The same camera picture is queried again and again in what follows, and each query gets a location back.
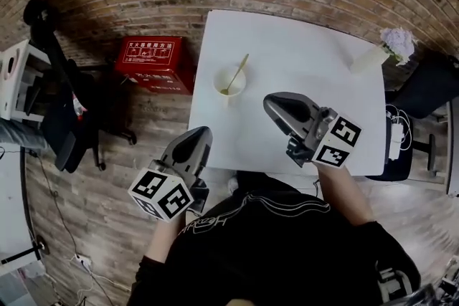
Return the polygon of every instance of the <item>white cup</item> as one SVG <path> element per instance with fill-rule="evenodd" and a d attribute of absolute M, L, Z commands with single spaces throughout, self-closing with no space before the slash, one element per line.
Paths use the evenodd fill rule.
<path fill-rule="evenodd" d="M 214 89 L 220 96 L 222 96 L 225 106 L 228 106 L 230 100 L 240 94 L 245 88 L 245 74 L 244 70 L 241 70 L 229 87 L 228 95 L 223 95 L 221 92 L 222 90 L 228 88 L 228 85 L 231 83 L 231 80 L 235 76 L 238 68 L 239 65 L 227 65 L 215 73 Z"/>

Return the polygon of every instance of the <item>red box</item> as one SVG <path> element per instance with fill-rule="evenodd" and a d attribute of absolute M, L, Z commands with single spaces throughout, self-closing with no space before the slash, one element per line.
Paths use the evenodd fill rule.
<path fill-rule="evenodd" d="M 123 38 L 115 70 L 152 92 L 192 95 L 196 66 L 183 37 Z"/>

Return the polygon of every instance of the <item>flower vase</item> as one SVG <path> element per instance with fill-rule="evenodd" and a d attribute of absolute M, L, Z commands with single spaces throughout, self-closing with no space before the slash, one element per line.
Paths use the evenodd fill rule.
<path fill-rule="evenodd" d="M 357 57 L 352 65 L 350 66 L 351 72 L 353 74 L 358 74 L 363 72 L 365 69 L 371 67 L 372 65 L 381 65 L 390 55 L 387 54 L 382 47 L 375 46 L 372 47 L 367 52 L 363 53 Z"/>

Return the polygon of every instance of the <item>black chair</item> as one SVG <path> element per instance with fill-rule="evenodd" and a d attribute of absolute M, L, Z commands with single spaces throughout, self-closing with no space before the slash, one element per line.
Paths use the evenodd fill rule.
<path fill-rule="evenodd" d="M 44 138 L 56 153 L 55 165 L 60 170 L 74 172 L 88 148 L 92 148 L 95 165 L 105 170 L 100 162 L 98 146 L 99 130 L 125 138 L 130 144 L 136 144 L 136 135 L 127 130 L 117 130 L 105 124 L 106 113 L 110 105 L 110 96 L 105 95 L 92 75 L 81 72 L 75 62 L 67 60 L 54 35 L 55 13 L 43 0 L 31 0 L 24 10 L 24 21 L 30 26 L 31 39 L 49 57 L 52 69 L 61 81 L 61 88 L 41 124 Z M 39 95 L 42 83 L 30 92 L 26 103 L 30 111 L 34 100 Z M 77 116 L 74 98 L 86 111 Z"/>
<path fill-rule="evenodd" d="M 459 96 L 459 61 L 452 56 L 431 51 L 426 54 L 398 91 L 386 92 L 386 103 L 405 111 L 411 118 L 423 119 L 457 96 Z M 411 118 L 408 118 L 408 121 L 413 133 Z M 388 131 L 387 152 L 391 140 L 391 129 Z M 408 138 L 410 137 L 407 137 L 402 148 L 406 148 L 410 143 Z M 382 175 L 367 177 L 378 181 L 406 180 L 411 171 L 413 149 L 428 154 L 427 169 L 435 173 L 435 136 L 430 134 L 428 143 L 412 140 L 410 148 L 401 150 L 397 160 L 386 161 Z"/>

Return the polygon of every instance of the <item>electrical outlet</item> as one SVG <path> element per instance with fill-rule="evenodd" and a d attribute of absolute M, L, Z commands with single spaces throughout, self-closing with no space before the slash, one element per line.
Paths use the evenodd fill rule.
<path fill-rule="evenodd" d="M 86 270 L 90 271 L 91 270 L 91 265 L 93 262 L 91 262 L 91 259 L 88 257 L 84 257 L 83 255 L 80 254 L 75 254 L 75 260 L 82 265 Z"/>

